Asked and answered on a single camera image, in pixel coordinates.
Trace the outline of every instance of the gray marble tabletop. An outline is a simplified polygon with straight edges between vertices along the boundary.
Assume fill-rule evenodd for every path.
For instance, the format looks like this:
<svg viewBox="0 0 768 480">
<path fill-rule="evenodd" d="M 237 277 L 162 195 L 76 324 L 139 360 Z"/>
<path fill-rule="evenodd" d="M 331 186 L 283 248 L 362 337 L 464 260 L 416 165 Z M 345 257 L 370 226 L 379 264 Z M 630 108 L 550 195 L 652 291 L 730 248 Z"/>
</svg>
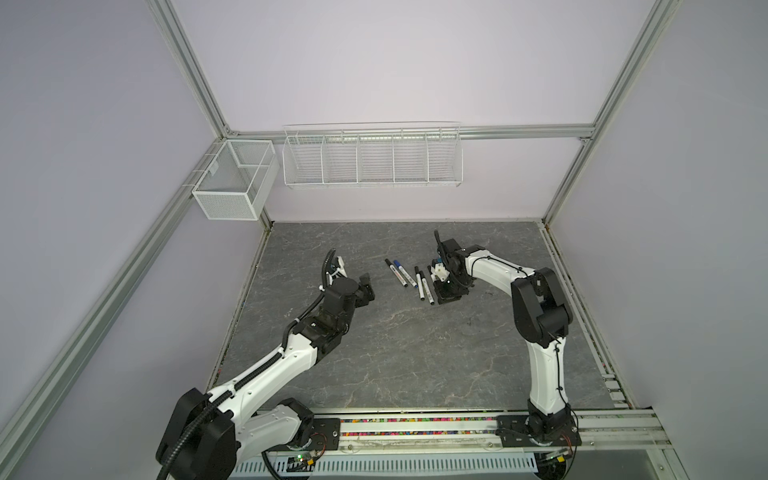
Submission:
<svg viewBox="0 0 768 480">
<path fill-rule="evenodd" d="M 476 280 L 459 301 L 430 306 L 386 266 L 389 258 L 409 273 L 415 265 L 426 271 L 437 256 L 435 228 L 462 247 L 477 243 L 522 266 L 553 267 L 532 222 L 276 223 L 218 381 L 280 343 L 285 325 L 317 295 L 323 257 L 335 247 L 349 276 L 370 273 L 376 300 L 355 312 L 340 346 L 266 407 L 295 397 L 310 408 L 526 409 L 528 349 L 515 329 L 510 298 Z M 577 323 L 564 362 L 565 391 L 575 408 L 613 408 Z"/>
</svg>

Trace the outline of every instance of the whiteboard marker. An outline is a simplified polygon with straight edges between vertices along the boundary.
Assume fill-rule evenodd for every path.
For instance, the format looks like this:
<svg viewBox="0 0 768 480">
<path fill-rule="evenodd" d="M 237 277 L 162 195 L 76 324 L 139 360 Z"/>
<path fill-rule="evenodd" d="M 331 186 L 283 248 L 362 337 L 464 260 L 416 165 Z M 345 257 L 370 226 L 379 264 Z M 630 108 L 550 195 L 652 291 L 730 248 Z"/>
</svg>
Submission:
<svg viewBox="0 0 768 480">
<path fill-rule="evenodd" d="M 424 300 L 424 284 L 422 283 L 422 274 L 419 273 L 417 266 L 413 267 L 413 273 L 416 274 L 416 283 L 419 284 L 419 298 Z"/>
<path fill-rule="evenodd" d="M 408 275 L 408 272 L 406 272 L 406 269 L 405 269 L 405 268 L 403 268 L 403 267 L 402 267 L 402 265 L 400 265 L 400 262 L 399 262 L 399 261 L 395 260 L 395 266 L 397 267 L 397 270 L 400 270 L 400 273 L 402 273 L 402 275 L 403 275 L 403 276 L 406 278 L 406 280 L 408 280 L 408 281 L 409 281 L 409 283 L 410 283 L 411 285 L 413 285 L 413 288 L 417 288 L 417 287 L 419 286 L 419 285 L 416 283 L 416 281 L 415 281 L 413 278 L 411 278 L 411 276 L 410 276 L 410 275 Z"/>
<path fill-rule="evenodd" d="M 429 300 L 430 305 L 435 305 L 435 299 L 432 298 L 432 292 L 429 291 L 429 284 L 427 283 L 427 279 L 424 278 L 422 275 L 422 283 L 424 283 L 424 293 L 426 293 L 427 300 Z"/>
<path fill-rule="evenodd" d="M 389 261 L 389 258 L 385 258 L 384 261 L 387 265 L 389 265 L 389 269 L 392 271 L 392 273 L 395 274 L 397 277 L 397 280 L 400 280 L 400 283 L 402 283 L 403 286 L 408 286 L 408 282 L 406 282 L 406 279 L 402 278 L 402 275 L 400 275 L 400 272 L 397 271 L 394 265 L 392 265 L 392 262 Z"/>
</svg>

